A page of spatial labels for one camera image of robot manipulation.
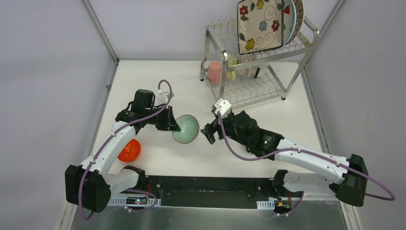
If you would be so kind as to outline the mint green bowl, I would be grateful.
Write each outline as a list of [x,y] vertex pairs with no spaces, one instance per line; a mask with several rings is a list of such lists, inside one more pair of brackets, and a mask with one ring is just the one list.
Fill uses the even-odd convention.
[[198,120],[192,115],[182,115],[176,119],[180,127],[180,131],[173,131],[173,138],[180,144],[188,144],[193,142],[199,132],[200,126]]

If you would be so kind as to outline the pink cup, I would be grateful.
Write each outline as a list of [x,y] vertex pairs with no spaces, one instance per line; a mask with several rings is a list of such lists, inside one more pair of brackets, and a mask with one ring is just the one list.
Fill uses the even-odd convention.
[[207,70],[207,78],[212,84],[219,84],[222,75],[222,64],[219,61],[212,61]]

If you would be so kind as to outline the white ribbed mug black handle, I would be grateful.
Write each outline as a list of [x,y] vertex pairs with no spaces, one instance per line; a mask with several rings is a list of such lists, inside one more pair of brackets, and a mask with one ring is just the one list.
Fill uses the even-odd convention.
[[255,66],[253,67],[253,75],[254,78],[258,78],[258,77],[262,77],[266,74],[266,72],[268,71],[269,68],[269,63],[265,63],[259,66]]

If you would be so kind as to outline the square floral plate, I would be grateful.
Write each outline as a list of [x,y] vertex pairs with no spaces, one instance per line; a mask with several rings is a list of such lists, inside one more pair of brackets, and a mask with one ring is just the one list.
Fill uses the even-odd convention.
[[238,53],[247,55],[282,47],[282,0],[241,0],[237,3]]

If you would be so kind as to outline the watermelon pattern round plate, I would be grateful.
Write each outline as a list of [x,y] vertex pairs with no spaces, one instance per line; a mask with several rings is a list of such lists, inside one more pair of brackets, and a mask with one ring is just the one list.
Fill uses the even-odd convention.
[[283,45],[291,39],[296,23],[296,7],[293,0],[283,1]]

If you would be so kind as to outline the brown rim petal pattern plate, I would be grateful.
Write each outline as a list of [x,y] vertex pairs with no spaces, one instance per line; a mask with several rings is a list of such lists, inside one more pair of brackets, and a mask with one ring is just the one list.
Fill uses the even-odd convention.
[[290,40],[288,41],[289,43],[292,42],[299,34],[302,24],[304,22],[304,14],[305,14],[303,0],[293,0],[293,3],[295,5],[296,21],[295,21],[293,34],[292,34]]

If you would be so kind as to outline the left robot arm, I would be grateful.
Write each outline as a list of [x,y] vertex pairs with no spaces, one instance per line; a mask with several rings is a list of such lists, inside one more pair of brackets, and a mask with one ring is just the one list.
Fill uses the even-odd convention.
[[70,165],[65,171],[67,202],[100,213],[110,198],[127,189],[140,194],[146,187],[145,171],[125,166],[116,174],[108,174],[125,146],[146,125],[160,131],[180,131],[172,107],[173,93],[139,89],[134,99],[120,111],[103,143],[80,165]]

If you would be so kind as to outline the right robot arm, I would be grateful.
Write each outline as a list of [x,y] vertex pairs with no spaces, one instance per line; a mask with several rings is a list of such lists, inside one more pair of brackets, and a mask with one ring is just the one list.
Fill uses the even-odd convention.
[[272,181],[272,191],[277,196],[288,192],[309,191],[334,195],[346,204],[361,207],[366,195],[367,167],[363,157],[351,154],[349,158],[314,151],[289,140],[281,134],[258,126],[255,119],[245,111],[230,113],[226,117],[215,116],[215,120],[201,129],[210,144],[215,143],[214,134],[241,144],[248,153],[255,155],[254,161],[269,159],[290,163],[308,170],[297,173],[278,170]]

